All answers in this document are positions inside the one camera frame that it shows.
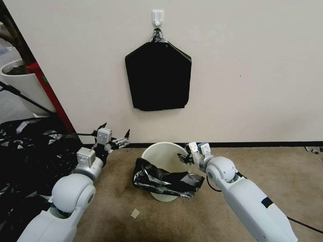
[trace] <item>white wall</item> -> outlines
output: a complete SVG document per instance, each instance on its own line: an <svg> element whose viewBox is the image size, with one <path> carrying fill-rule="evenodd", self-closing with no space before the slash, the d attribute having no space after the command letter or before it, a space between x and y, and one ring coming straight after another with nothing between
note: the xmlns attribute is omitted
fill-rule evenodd
<svg viewBox="0 0 323 242"><path fill-rule="evenodd" d="M108 122L131 141L323 140L321 0L5 0L78 132ZM185 109L132 107L124 57L151 10L192 57Z"/></svg>

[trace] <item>floor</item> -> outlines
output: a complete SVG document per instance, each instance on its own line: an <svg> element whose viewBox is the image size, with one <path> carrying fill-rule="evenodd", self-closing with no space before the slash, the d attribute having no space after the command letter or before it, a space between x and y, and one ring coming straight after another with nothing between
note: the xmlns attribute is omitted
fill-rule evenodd
<svg viewBox="0 0 323 242"><path fill-rule="evenodd" d="M33 117L33 113L23 105L19 97L8 91L0 92L0 124Z"/></svg>
<svg viewBox="0 0 323 242"><path fill-rule="evenodd" d="M96 195L78 225L75 242L101 241L255 241L206 181L191 198L163 203L134 188L135 160L144 149L121 149L108 157ZM323 153L304 148L213 148L234 161L289 217L323 230ZM134 209L140 214L130 217ZM291 222L300 241L323 235Z"/></svg>

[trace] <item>crumpled black plastic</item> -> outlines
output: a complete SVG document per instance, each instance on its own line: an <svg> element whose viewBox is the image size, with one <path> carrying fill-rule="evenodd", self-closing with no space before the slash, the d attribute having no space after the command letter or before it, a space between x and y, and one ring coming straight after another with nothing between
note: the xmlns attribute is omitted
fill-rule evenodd
<svg viewBox="0 0 323 242"><path fill-rule="evenodd" d="M24 226L17 226L19 221L26 225L40 212L35 201L42 203L40 195L50 196L55 183L76 167L81 141L57 133L66 133L58 117L0 124L0 223L7 220L1 237L4 234L19 237L24 230ZM26 207L27 201L34 203ZM17 212L21 207L29 212ZM15 226L6 226L9 221Z"/></svg>
<svg viewBox="0 0 323 242"><path fill-rule="evenodd" d="M204 177L186 172L168 172L137 158L132 176L134 187L157 194L193 197L200 189Z"/></svg>

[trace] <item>black cable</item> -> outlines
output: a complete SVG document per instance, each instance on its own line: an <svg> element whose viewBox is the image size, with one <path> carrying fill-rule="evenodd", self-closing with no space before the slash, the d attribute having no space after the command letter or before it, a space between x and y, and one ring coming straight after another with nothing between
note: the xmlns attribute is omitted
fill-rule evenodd
<svg viewBox="0 0 323 242"><path fill-rule="evenodd" d="M5 90L5 91L8 91L8 92L11 92L12 94L17 95L17 96L21 97L22 99L24 99L24 100L30 102L31 104L35 105L36 107L39 107L40 109L46 111L47 113L49 113L52 116L57 116L58 115L57 113L54 113L54 112L48 110L47 108L45 108L45 107L41 106L40 104L36 103L35 101L31 100L30 98L22 95L21 92L18 89L16 89L15 87L10 86L10 85L6 85L2 81L0 81L0 86L2 86L1 91Z"/></svg>
<svg viewBox="0 0 323 242"><path fill-rule="evenodd" d="M309 226L309 225L307 225L307 224L304 224L304 223L302 223L302 222L300 222L300 221L297 221L297 220L295 220L295 219L293 219L293 218L290 218L290 217L287 217L287 218L288 218L289 220L291 220L291 221L295 222L295 223L298 223L298 224L300 224L300 225L303 225L304 227L307 227L307 228L309 228L309 229L312 229L312 230L314 230L314 231L316 231L316 232L319 232L319 233L323 234L323 231L322 231L322 230L319 230L319 229L313 228L313 227L311 227L311 226Z"/></svg>
<svg viewBox="0 0 323 242"><path fill-rule="evenodd" d="M83 133L67 133L66 135L93 136L93 134L83 134Z"/></svg>
<svg viewBox="0 0 323 242"><path fill-rule="evenodd" d="M213 187L210 185L208 176L206 176L206 181L208 182L208 185L210 186L210 188L212 188L212 190L214 190L214 191L216 191L216 192L222 192L221 190L216 190L215 188L213 188Z"/></svg>
<svg viewBox="0 0 323 242"><path fill-rule="evenodd" d="M58 133L58 132L54 132L54 133L49 133L47 135L52 135L52 134L62 134L62 135L81 135L81 136L95 136L93 133L92 134L83 134L83 133Z"/></svg>

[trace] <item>white plant pot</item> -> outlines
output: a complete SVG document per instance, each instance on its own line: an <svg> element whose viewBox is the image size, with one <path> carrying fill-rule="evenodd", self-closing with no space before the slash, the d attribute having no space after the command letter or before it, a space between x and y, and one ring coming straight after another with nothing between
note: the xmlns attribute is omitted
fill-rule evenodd
<svg viewBox="0 0 323 242"><path fill-rule="evenodd" d="M8 73L11 69L14 67L18 67L23 64L23 61L15 60L13 62L10 62L3 67L1 67L0 75L5 80L5 82L15 88L17 88L22 95L30 98L34 102L38 103L39 105L47 108L48 110L52 112L56 112L53 104L49 100L46 92L40 85L36 75L34 73L26 74L26 75L7 75L5 73ZM46 111L36 107L35 105L31 104L30 102L20 98L22 103L25 105L25 107L36 114L37 116L41 117L48 117L50 116L49 113Z"/></svg>

